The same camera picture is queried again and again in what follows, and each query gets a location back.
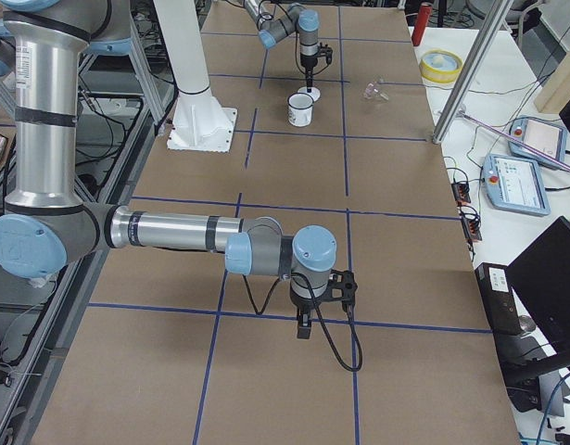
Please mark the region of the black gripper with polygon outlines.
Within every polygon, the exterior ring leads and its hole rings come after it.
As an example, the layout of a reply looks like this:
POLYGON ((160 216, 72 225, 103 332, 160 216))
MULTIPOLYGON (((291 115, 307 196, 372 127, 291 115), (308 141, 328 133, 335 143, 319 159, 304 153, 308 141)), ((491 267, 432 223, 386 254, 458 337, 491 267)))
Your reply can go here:
POLYGON ((313 86, 313 74, 316 72, 319 74, 327 67, 332 64, 333 61, 333 49, 328 44, 318 43, 318 44, 300 44, 299 49, 299 63, 300 71, 305 77, 306 91, 311 90, 313 86), (325 67, 321 70, 315 71, 318 61, 323 58, 325 61, 325 67))

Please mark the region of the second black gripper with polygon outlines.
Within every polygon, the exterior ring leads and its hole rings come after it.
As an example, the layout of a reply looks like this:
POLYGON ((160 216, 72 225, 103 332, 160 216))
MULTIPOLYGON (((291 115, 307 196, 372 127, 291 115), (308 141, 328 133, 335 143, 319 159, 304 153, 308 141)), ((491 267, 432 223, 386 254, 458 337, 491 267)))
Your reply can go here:
POLYGON ((310 339, 311 312, 325 302, 339 302, 350 318, 354 317, 355 293, 358 285, 351 271, 332 269, 325 275, 306 276, 301 271, 292 272, 290 299, 297 308, 297 339, 310 339))

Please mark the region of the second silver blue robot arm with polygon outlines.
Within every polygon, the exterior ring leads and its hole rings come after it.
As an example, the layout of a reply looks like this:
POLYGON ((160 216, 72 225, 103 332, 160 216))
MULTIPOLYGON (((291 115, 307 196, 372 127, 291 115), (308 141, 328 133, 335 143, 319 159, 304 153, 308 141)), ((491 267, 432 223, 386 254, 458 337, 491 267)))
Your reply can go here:
POLYGON ((335 269, 336 240, 319 225, 287 236, 273 218, 155 214, 81 200, 74 189, 78 68, 105 45, 125 54, 133 19, 126 1, 6 1, 16 44, 17 176, 0 217, 0 266, 38 278, 103 248, 218 252, 229 273, 290 284, 298 336, 310 335, 321 305, 352 316, 351 272, 335 269))

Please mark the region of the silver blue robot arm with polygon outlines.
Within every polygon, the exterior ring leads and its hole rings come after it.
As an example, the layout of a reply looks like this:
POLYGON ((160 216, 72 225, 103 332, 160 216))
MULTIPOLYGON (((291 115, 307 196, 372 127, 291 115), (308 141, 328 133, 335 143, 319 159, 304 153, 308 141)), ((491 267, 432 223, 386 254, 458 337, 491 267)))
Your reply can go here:
POLYGON ((265 1, 239 1, 239 4, 252 18, 265 49, 272 49, 292 34, 296 36, 298 47, 296 63, 308 87, 311 88, 314 75, 323 71, 316 71, 318 61, 323 58, 326 69, 333 59, 333 49, 328 44, 319 42, 318 12, 299 3, 293 3, 277 18, 264 6, 265 1))

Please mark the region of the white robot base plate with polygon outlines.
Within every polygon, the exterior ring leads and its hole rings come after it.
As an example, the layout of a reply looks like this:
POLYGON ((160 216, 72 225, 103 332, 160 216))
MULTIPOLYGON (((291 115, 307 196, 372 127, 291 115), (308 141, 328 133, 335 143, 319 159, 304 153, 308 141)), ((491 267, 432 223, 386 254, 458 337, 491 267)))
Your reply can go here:
POLYGON ((225 153, 237 110, 222 107, 211 91, 195 3, 158 0, 154 6, 178 90, 167 147, 225 153))

